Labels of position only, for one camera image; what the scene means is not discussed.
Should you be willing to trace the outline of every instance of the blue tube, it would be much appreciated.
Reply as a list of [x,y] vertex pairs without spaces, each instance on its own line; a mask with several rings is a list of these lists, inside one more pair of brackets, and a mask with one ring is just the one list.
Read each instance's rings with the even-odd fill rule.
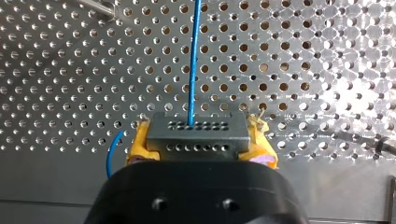
[[201,20],[201,3],[202,0],[195,0],[194,23],[192,30],[192,44],[191,44],[191,58],[190,58],[190,92],[189,92],[189,125],[194,124],[194,95],[195,95],[195,77],[197,73],[198,61],[198,39],[199,39],[199,25]]
[[120,131],[117,136],[114,138],[113,142],[111,143],[110,150],[107,152],[107,158],[106,158],[106,173],[107,173],[107,178],[110,178],[113,171],[112,171],[112,161],[113,161],[113,156],[114,152],[116,151],[117,143],[120,141],[122,138],[123,131]]

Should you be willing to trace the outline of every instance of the perforated metal sheet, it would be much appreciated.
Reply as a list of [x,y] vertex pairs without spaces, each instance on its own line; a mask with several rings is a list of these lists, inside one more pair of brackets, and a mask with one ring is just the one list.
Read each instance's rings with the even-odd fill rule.
[[[55,190],[46,200],[90,203],[118,130],[125,131],[120,150],[126,151],[139,118],[156,111],[187,115],[193,2],[124,0],[115,6],[116,20],[98,21],[70,1],[0,3],[0,160],[14,169],[24,165],[11,158],[39,158],[53,175],[71,169],[75,175],[67,179],[86,188],[74,186],[68,192],[73,199]],[[281,160],[314,169],[310,176],[338,164],[394,168],[393,156],[370,149],[370,139],[395,132],[394,2],[208,0],[202,11],[197,115],[265,108],[267,136]],[[66,161],[78,166],[60,165]],[[97,167],[88,172],[94,181],[83,180],[85,164]],[[309,183],[296,191],[320,188],[310,176],[295,180],[292,169],[285,173],[295,186]],[[375,178],[385,179],[387,172],[381,174]],[[41,185],[27,183],[18,186],[18,196],[3,196],[38,200],[41,195],[25,192]],[[79,201],[87,190],[90,196]],[[309,209],[311,217],[326,217]],[[379,220],[379,212],[367,218]],[[359,219],[359,213],[342,217]]]

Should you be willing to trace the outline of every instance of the screw hole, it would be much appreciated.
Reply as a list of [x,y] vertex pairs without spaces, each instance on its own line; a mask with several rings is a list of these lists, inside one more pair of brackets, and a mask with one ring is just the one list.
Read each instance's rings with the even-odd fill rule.
[[155,211],[163,211],[168,207],[168,204],[165,199],[163,198],[156,198],[152,202],[152,209]]

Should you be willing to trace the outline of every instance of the metal rod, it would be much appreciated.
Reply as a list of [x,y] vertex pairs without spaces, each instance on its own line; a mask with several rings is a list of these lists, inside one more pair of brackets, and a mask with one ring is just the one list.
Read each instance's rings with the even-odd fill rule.
[[201,20],[201,3],[202,0],[195,0],[194,10],[194,24],[192,30],[192,43],[191,43],[191,58],[190,58],[190,92],[189,92],[189,113],[188,123],[194,124],[194,96],[195,96],[195,77],[197,72],[198,61],[198,38],[199,38],[199,25]]
[[114,10],[110,7],[105,7],[104,5],[95,2],[93,0],[78,0],[78,2],[84,5],[85,7],[89,7],[90,9],[95,10],[98,13],[107,15],[111,18],[114,17]]

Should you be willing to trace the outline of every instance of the yellow plastic part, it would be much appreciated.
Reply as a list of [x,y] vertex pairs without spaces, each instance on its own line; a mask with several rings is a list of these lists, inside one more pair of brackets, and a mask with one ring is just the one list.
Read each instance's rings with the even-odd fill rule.
[[148,151],[147,148],[147,136],[149,132],[149,121],[144,120],[140,121],[137,126],[136,138],[134,139],[134,143],[131,146],[131,150],[126,157],[126,163],[129,163],[129,160],[132,156],[142,156],[147,159],[154,159],[156,161],[160,160],[160,153],[156,151]]
[[247,118],[247,122],[247,129],[250,135],[249,151],[239,153],[239,160],[249,161],[261,155],[269,155],[274,157],[274,161],[268,162],[267,166],[276,169],[278,161],[277,154],[264,135],[264,133],[269,130],[267,122],[260,119],[260,116],[256,117],[255,115],[250,115]]

